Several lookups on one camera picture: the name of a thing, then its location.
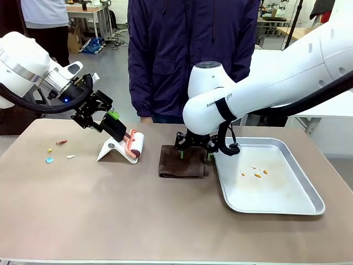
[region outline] table surface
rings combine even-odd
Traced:
[[[289,35],[289,32],[291,31],[291,28],[288,28],[286,26],[278,26],[277,29],[282,32],[285,33],[286,35]],[[313,29],[311,28],[294,28],[293,31],[293,39],[300,39],[302,37],[304,37],[305,35],[307,35],[310,31],[312,31]]]
[[[250,76],[256,75],[266,66],[266,60],[276,60],[281,57],[280,50],[255,50],[250,65]],[[300,112],[294,117],[303,118],[352,118],[353,92],[346,91],[314,108]]]
[[[98,12],[100,7],[87,7],[87,10],[82,10],[82,6],[66,5],[66,10],[68,13],[95,13]]]
[[[131,127],[145,134],[135,165],[117,152],[95,161],[108,138],[105,132],[83,130],[71,120],[33,122],[0,158],[0,257],[353,261],[352,191],[301,130],[235,128],[237,136],[275,137],[287,144],[326,204],[322,216],[235,213],[224,202],[214,166],[204,179],[159,178],[161,145],[173,144],[185,127]],[[61,139],[68,142],[56,146]],[[49,156],[52,164],[45,163]]]

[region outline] paper scrap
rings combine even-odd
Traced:
[[[54,158],[51,158],[51,157],[45,160],[45,162],[47,162],[48,164],[53,163],[53,161],[54,161]]]
[[[56,142],[55,144],[56,145],[63,145],[63,144],[65,144],[67,142],[67,140],[61,140],[61,141],[59,141],[59,142]]]

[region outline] white shirt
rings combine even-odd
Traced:
[[[27,28],[55,28],[68,25],[64,0],[21,0]]]

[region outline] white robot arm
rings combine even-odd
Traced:
[[[126,136],[126,126],[117,118],[113,101],[101,91],[93,92],[96,75],[76,77],[82,68],[80,62],[61,67],[34,39],[8,33],[0,38],[0,109],[14,104],[40,114],[74,109],[71,118],[82,128],[105,130],[120,142]],[[48,100],[56,99],[60,104],[37,105],[24,100],[34,85],[46,91]],[[99,110],[106,115],[97,124],[92,115]]]
[[[189,100],[183,111],[186,127],[195,135],[205,136],[227,120],[318,93],[353,70],[350,28],[344,21],[328,22],[238,83],[227,76],[220,63],[197,64],[191,72]]]
[[[52,98],[60,96],[82,68],[80,62],[61,67],[34,39],[20,33],[0,38],[0,82],[20,97],[35,84],[51,92]],[[0,96],[0,109],[13,105]]]

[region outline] white stand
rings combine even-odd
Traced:
[[[114,140],[113,137],[109,138],[108,140],[105,141],[103,147],[101,148],[99,156],[97,158],[97,161],[99,161],[103,156],[105,156],[107,153],[109,153],[110,150],[116,149],[130,163],[136,164],[138,161],[138,158],[134,159],[134,158],[131,158],[130,156],[128,156],[125,152],[125,145],[126,145],[126,142],[124,140],[122,140],[121,142],[117,142]]]

